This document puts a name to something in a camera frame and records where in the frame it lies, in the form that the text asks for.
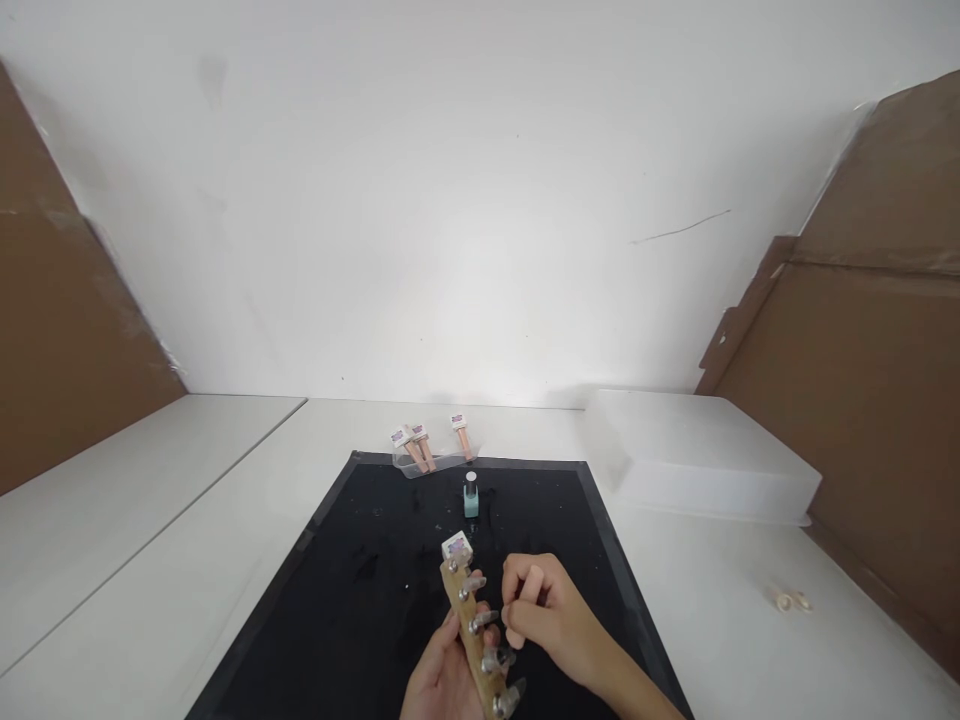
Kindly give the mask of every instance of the white tabletop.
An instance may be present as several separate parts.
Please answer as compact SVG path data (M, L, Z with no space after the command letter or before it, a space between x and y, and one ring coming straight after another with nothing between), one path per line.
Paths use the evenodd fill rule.
M189 395L0 497L0 676L302 402Z
M447 410L309 401L0 679L0 716L183 718L350 452ZM587 459L578 411L466 410L481 455ZM801 530L607 506L699 720L955 717L957 686Z

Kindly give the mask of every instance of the left hand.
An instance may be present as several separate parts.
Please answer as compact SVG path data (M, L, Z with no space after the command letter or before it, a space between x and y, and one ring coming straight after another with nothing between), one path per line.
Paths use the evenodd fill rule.
M479 570L471 573L471 577L480 575ZM489 603L477 603L478 613L489 609ZM463 646L457 642L459 632L460 618L451 608L410 675L400 720L483 720L477 686ZM483 643L498 646L500 628L488 625Z

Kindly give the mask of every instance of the black rubber mat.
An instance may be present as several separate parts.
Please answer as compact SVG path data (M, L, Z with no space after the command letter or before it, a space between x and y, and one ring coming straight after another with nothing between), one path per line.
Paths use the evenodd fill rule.
M477 473L480 517L463 515ZM354 453L188 718L396 718L449 603L440 544L463 530L477 593L500 609L511 552L554 553L610 634L691 717L586 463L481 458L407 480L389 455ZM514 718L615 717L532 643L511 680Z

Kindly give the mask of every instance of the white wall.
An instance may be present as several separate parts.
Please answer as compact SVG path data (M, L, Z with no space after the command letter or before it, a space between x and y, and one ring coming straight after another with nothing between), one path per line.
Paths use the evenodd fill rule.
M570 406L695 385L960 4L0 0L0 56L191 390Z

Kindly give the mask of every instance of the nail polish bottle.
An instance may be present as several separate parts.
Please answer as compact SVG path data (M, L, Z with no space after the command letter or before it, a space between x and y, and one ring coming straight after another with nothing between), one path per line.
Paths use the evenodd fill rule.
M480 514L480 494L477 492L477 474L467 473L467 482L463 485L463 515L474 518Z

